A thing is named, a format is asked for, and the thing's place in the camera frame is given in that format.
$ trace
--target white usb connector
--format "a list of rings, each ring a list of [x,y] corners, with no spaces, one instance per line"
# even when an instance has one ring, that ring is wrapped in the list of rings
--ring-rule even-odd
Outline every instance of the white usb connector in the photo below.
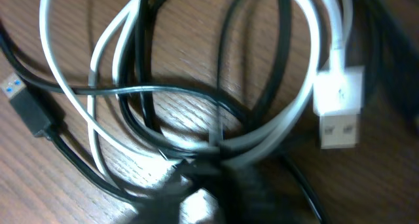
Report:
[[[363,105],[363,67],[349,67],[341,78],[322,71],[314,83],[314,113],[320,117],[322,149],[355,147]]]
[[[322,149],[355,147],[358,143],[359,115],[331,115],[320,117]]]

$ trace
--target white cable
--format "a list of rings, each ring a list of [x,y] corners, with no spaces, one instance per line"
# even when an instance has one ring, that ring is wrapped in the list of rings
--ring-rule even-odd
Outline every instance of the white cable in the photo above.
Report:
[[[89,86],[95,87],[98,82],[98,68],[100,64],[100,58],[103,54],[103,51],[109,42],[110,38],[116,32],[116,30],[120,27],[120,25],[127,19],[124,24],[124,27],[121,31],[120,36],[123,37],[130,33],[132,27],[134,26],[134,20],[137,17],[138,13],[138,3],[139,0],[131,0],[126,4],[126,6],[115,16],[112,22],[107,26],[106,30],[100,36],[92,55],[92,60],[90,62],[90,74],[88,84]],[[88,113],[96,118],[96,97],[95,96],[87,96],[87,111]],[[99,146],[98,141],[98,134],[94,130],[93,126],[88,123],[87,125],[88,130],[88,138],[90,144],[90,150],[92,151],[92,156],[94,162],[96,163],[96,167],[98,167],[99,172],[102,174],[103,178],[109,182],[111,185],[120,188],[117,183],[113,179],[113,175],[111,171],[106,166],[106,163],[103,159],[103,155],[101,153],[101,149]]]
[[[310,59],[306,78],[294,101],[276,118],[281,118],[275,129],[256,147],[250,151],[224,161],[223,164],[232,168],[249,165],[268,156],[286,137],[304,111],[312,92],[312,85],[317,74],[320,57],[320,25],[318,14],[312,0],[295,0],[300,6],[308,22],[310,30]]]
[[[331,46],[329,52],[329,71],[337,77],[343,76],[345,68],[345,45],[342,15],[337,0],[321,0],[329,16]]]
[[[352,30],[352,20],[354,19],[354,8],[352,0],[342,0],[343,8],[343,42],[346,49]],[[329,67],[329,59],[325,62],[321,69]]]
[[[165,160],[157,153],[150,153],[148,151],[138,151],[132,149],[123,143],[121,143],[114,136],[110,135],[99,123],[87,112],[84,106],[81,104],[79,99],[77,99],[74,91],[69,87],[68,82],[66,81],[61,69],[58,67],[57,61],[53,55],[52,48],[50,45],[49,37],[49,27],[48,27],[48,12],[50,7],[50,0],[41,0],[39,6],[39,34],[41,37],[41,43],[44,50],[45,58],[50,66],[52,74],[54,75],[57,83],[61,86],[64,91],[64,94],[68,97],[70,102],[74,105],[76,110],[81,114],[81,116],[86,120],[87,123],[90,123],[92,127],[101,135],[105,140],[107,140],[113,147],[123,152],[126,155],[133,157],[140,156],[141,159],[156,159],[164,162]]]
[[[118,84],[119,76],[120,76],[118,68],[115,68],[114,66],[120,66],[123,50],[126,48],[130,33],[132,32],[132,30],[134,29],[136,25],[136,20],[137,20],[138,12],[139,12],[138,10],[139,1],[140,0],[137,0],[137,2],[135,4],[132,4],[132,6],[130,7],[130,13],[126,19],[124,27],[122,28],[120,37],[118,39],[117,47],[115,48],[115,53],[113,55],[113,61],[112,61],[112,80],[114,84]]]

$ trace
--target wooden table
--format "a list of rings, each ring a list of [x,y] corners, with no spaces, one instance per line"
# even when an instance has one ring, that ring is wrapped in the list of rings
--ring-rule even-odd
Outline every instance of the wooden table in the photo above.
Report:
[[[53,0],[51,35],[54,52],[72,84],[87,84],[92,43],[129,0]],[[215,82],[215,47],[220,23],[230,0],[169,0],[158,15],[153,39],[153,77],[162,82]],[[419,43],[418,0],[385,0],[401,26]],[[18,46],[40,63],[33,70],[52,79],[39,40],[39,0],[0,0],[1,19]],[[276,46],[276,0],[260,0],[250,38],[251,69],[247,93],[242,94],[241,46],[243,14],[233,31],[223,87],[252,106],[270,74]],[[291,53],[285,77],[269,111],[278,113],[294,98],[307,68],[310,39],[301,10],[293,3]],[[111,82],[111,62],[116,38],[101,62],[101,82]],[[350,51],[356,52],[356,45]],[[357,58],[351,64],[362,64]],[[0,56],[0,79],[12,72]],[[65,96],[53,94],[66,112],[68,130],[88,148],[86,123]],[[128,144],[143,144],[120,126],[121,115],[114,97],[98,100],[98,120]],[[192,97],[155,94],[158,116],[168,134],[205,136],[211,119],[207,103]],[[2,223],[122,223],[134,216],[127,205],[116,201],[87,182],[70,163],[44,140],[31,136],[0,94],[0,218]],[[310,107],[296,131],[317,124]],[[231,119],[227,130],[238,128]],[[153,170],[113,149],[101,140],[111,169],[131,181],[150,186],[164,169]],[[334,223],[419,222],[419,143],[405,130],[402,119],[386,103],[381,90],[362,115],[361,143],[356,149],[321,151],[311,141],[296,149],[293,158],[318,192]],[[261,166],[279,189],[301,195],[292,179],[274,162]],[[181,206],[181,223],[216,223],[214,199],[204,191]]]

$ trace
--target usb plug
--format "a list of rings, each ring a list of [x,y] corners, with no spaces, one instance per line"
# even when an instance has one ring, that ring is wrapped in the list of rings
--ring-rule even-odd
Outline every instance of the usb plug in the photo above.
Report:
[[[355,147],[358,143],[359,115],[329,115],[320,117],[322,149]]]
[[[0,87],[33,136],[45,136],[45,131],[56,124],[44,102],[31,93],[17,74],[8,76]]]

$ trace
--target cable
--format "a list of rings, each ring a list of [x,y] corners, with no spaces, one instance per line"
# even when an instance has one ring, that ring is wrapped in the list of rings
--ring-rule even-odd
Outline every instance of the cable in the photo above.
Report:
[[[74,93],[71,91],[71,89],[68,86],[68,83],[66,82],[66,80],[64,79],[64,76],[62,75],[62,72],[58,69],[58,66],[56,65],[56,61],[54,59],[54,57],[52,56],[52,53],[50,51],[50,47],[49,47],[49,41],[48,41],[48,26],[47,26],[47,22],[48,22],[48,7],[49,7],[49,2],[50,0],[41,0],[41,6],[40,6],[40,33],[41,33],[41,41],[43,44],[43,48],[46,54],[46,58],[47,61],[50,65],[50,68],[55,76],[55,78],[57,79],[58,84],[63,88],[65,94],[67,95],[67,97],[70,99],[70,101],[72,102],[72,104],[77,108],[77,110],[81,113],[81,115],[84,117],[84,119],[90,123],[92,123],[92,126],[95,128],[95,130],[98,131],[98,133],[103,136],[107,141],[109,141],[112,146],[116,147],[117,149],[121,150],[123,153],[127,153],[127,154],[131,154],[131,155],[146,155],[146,156],[151,156],[151,157],[156,157],[155,154],[150,155],[149,153],[144,153],[139,152],[139,151],[135,151],[129,147],[126,147],[125,145],[121,144],[118,140],[116,140],[116,138],[114,138],[113,136],[109,135],[82,107],[82,105],[80,104],[80,102],[78,101],[78,99],[76,99]],[[305,7],[305,9],[311,9],[311,12],[314,13],[314,7],[313,5],[310,3],[309,6],[303,5],[303,8]],[[309,20],[309,25],[312,26],[312,20]],[[318,29],[318,21],[316,19],[316,28]],[[312,45],[315,46],[316,43],[316,37],[315,35],[312,35]],[[312,48],[312,56],[310,57],[310,66],[316,65],[313,63],[313,60],[315,60],[315,62],[318,62],[318,56],[313,56],[313,53],[315,53],[314,48]],[[308,99],[308,95],[311,91],[311,83],[312,81],[310,80],[310,75],[308,75],[308,79],[305,80],[304,84],[303,84],[303,88],[302,91],[300,92],[299,96],[297,96],[298,100],[302,100],[305,99],[304,101],[299,102],[298,100],[295,101],[293,104],[291,104],[293,106],[292,109],[287,108],[289,110],[285,110],[286,113],[284,113],[284,119],[286,122],[282,121],[281,123],[279,123],[279,126],[276,128],[277,130],[279,130],[279,132],[282,133],[275,133],[274,136],[270,136],[268,137],[264,142],[263,145],[269,145],[268,147],[272,147],[272,139],[274,139],[274,141],[277,140],[282,140],[283,137],[285,137],[285,133],[291,129],[291,125],[293,123],[295,123],[296,121],[296,117],[298,117],[297,115],[299,115],[302,112],[303,107],[305,106],[307,99]],[[230,164],[235,164],[238,165],[239,163],[237,162],[232,162]]]
[[[151,23],[155,22],[155,18],[157,17],[157,12],[159,8],[166,2],[167,0],[156,0],[151,7]]]
[[[382,30],[370,12],[365,12],[367,26],[369,28],[368,36],[371,37],[369,45],[369,59],[365,65],[364,74],[364,104],[368,104],[374,93],[378,77],[381,75],[383,66],[383,34]]]
[[[134,27],[132,24],[134,20],[137,18],[137,6],[138,0],[131,0],[128,4],[115,16],[112,22],[108,25],[106,30],[100,36],[92,55],[92,60],[90,62],[90,74],[88,78],[89,86],[96,87],[98,82],[98,67],[101,55],[103,54],[103,50],[110,40],[110,37],[116,32],[122,22],[126,19],[124,27],[121,31],[120,36],[124,37],[130,34],[132,28]],[[122,47],[126,44],[123,38],[120,38],[117,43],[117,47],[115,49],[115,55],[120,54],[119,51],[122,50]],[[119,59],[114,58],[113,65],[119,64]],[[112,72],[113,78],[118,77],[117,72]],[[95,96],[87,96],[87,111],[93,117],[96,118],[96,99]],[[122,189],[122,185],[117,183],[117,180],[114,179],[114,175],[108,169],[104,157],[101,153],[101,149],[99,146],[99,139],[98,134],[93,129],[92,125],[88,123],[87,125],[88,130],[88,139],[90,144],[90,150],[92,151],[92,156],[96,167],[98,168],[99,172],[102,174],[105,181],[110,183],[116,188]]]
[[[124,52],[126,55],[122,57],[123,64],[120,65],[120,85],[124,85],[128,81],[127,66],[131,65],[129,62],[130,60],[133,60],[132,56],[134,52],[134,46],[129,45],[128,49]],[[163,135],[147,128],[145,125],[139,123],[135,116],[132,114],[128,105],[128,98],[126,96],[119,96],[119,105],[122,116],[124,117],[126,124],[131,128],[131,130],[141,138],[148,141],[151,145],[161,150],[166,156],[172,158],[196,158],[198,156],[202,158],[208,158],[211,155],[217,156],[219,154],[219,150],[216,147],[204,147],[205,144],[201,144],[200,142],[169,140],[166,139]]]
[[[250,164],[252,162],[257,162],[262,158],[265,158],[269,153],[271,153],[285,138],[286,134],[291,130],[293,125],[296,123],[297,119],[301,115],[302,111],[305,108],[305,105],[308,102],[308,99],[312,91],[312,83],[317,73],[317,66],[319,62],[319,52],[320,52],[320,30],[319,30],[319,20],[317,16],[316,8],[313,5],[311,0],[295,0],[298,5],[303,10],[306,19],[308,21],[308,26],[310,30],[310,60],[308,64],[308,71],[306,78],[302,84],[301,90],[298,93],[295,100],[289,104],[278,116],[272,119],[270,122],[266,123],[264,126],[259,129],[252,131],[245,136],[235,138],[234,142],[243,142],[244,138],[248,139],[249,136],[262,139],[263,141],[256,147],[252,148],[248,152],[239,155],[233,159],[223,161],[224,165],[230,166],[232,168],[237,168]],[[223,30],[227,30],[228,21],[224,23]]]
[[[343,9],[343,45],[344,48],[348,45],[348,41],[351,35],[352,30],[352,20],[354,19],[354,8],[352,0],[342,0],[342,9]],[[321,69],[327,69],[329,67],[329,59],[324,63]]]
[[[382,30],[389,48],[391,66],[380,70],[380,80],[389,96],[390,103],[408,121],[419,114],[419,53],[397,27],[380,0],[361,0]]]
[[[345,36],[342,30],[342,17],[340,15],[340,9],[337,0],[321,0],[325,5],[327,14],[329,16],[330,21],[330,29],[331,29],[331,47],[329,52],[329,67],[330,72],[335,74],[335,77],[342,77],[345,68],[345,48],[344,43]],[[348,38],[350,33],[350,29],[348,29],[348,33],[346,38]]]
[[[141,0],[139,3],[139,14],[137,19],[137,25],[136,25],[136,70],[137,70],[137,80],[139,83],[146,83],[151,80],[151,73],[148,71],[148,69],[145,69],[146,64],[146,56],[145,56],[145,45],[146,45],[146,39],[145,39],[145,25],[144,22],[148,20],[148,14],[149,14],[149,6],[148,6],[149,0]],[[139,100],[140,100],[140,106],[141,106],[141,112],[143,114],[143,120],[144,124],[148,128],[152,128],[154,131],[158,133],[162,133],[160,127],[153,123],[153,115],[155,115],[155,108],[153,105],[153,95],[152,94],[139,94]]]
[[[259,99],[251,110],[249,119],[246,122],[245,127],[247,128],[247,132],[256,129],[261,123],[263,115],[266,114],[267,109],[274,101],[287,65],[289,45],[291,42],[291,0],[278,0],[278,8],[280,10],[280,28],[278,29],[279,37],[274,65],[264,91],[261,96],[259,96]]]
[[[316,192],[313,190],[312,186],[305,178],[304,174],[298,169],[293,160],[288,156],[280,156],[280,161],[285,168],[291,173],[295,181],[299,185],[303,195],[306,197],[308,204],[314,212],[314,215],[317,217],[321,224],[330,223],[329,218],[327,217],[324,207],[321,205],[319,198]]]
[[[104,181],[100,178],[89,166],[80,159],[62,140],[62,138],[58,135],[56,130],[49,128],[46,130],[45,135],[50,141],[54,143],[56,148],[59,152],[92,184],[94,184],[97,188],[102,190],[103,192],[111,195],[112,197],[121,200],[123,202],[134,204],[136,206],[142,207],[147,205],[151,201],[164,198],[166,202],[181,202],[189,195],[195,193],[200,188],[199,182],[195,182],[194,185],[187,187],[184,191],[173,191],[168,189],[166,191],[158,191],[156,192],[153,197],[154,198],[145,198],[140,196],[130,195],[121,191],[120,189],[114,187],[113,185],[109,184],[108,182]]]

